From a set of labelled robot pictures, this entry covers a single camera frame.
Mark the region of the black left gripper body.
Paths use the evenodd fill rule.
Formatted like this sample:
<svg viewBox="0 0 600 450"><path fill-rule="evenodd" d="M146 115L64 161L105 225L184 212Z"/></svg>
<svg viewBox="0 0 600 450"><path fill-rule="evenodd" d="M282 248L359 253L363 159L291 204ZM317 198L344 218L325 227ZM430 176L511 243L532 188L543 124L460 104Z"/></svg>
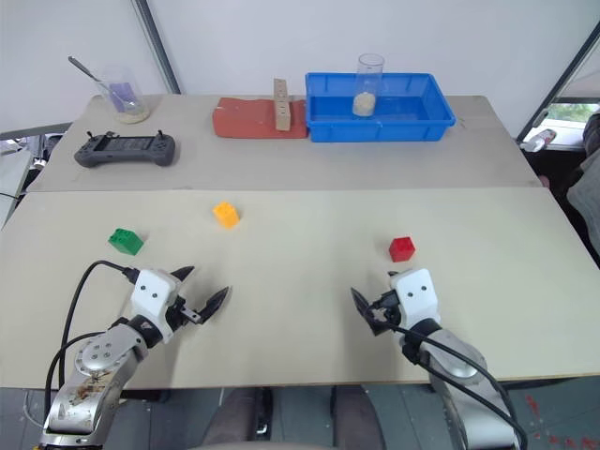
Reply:
<svg viewBox="0 0 600 450"><path fill-rule="evenodd" d="M174 333L187 323L199 324L201 315L199 311L186 306L186 300L179 294L170 293L164 313L166 325L164 326L163 339L170 340Z"/></svg>

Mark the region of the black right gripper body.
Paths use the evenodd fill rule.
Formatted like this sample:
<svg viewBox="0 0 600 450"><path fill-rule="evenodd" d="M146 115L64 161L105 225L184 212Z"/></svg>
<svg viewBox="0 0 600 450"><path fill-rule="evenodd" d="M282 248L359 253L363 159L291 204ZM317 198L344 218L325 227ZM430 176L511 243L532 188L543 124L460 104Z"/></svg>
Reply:
<svg viewBox="0 0 600 450"><path fill-rule="evenodd" d="M371 318L370 328L374 335L399 327L401 311L397 292L392 290L383 293L368 307L368 312Z"/></svg>

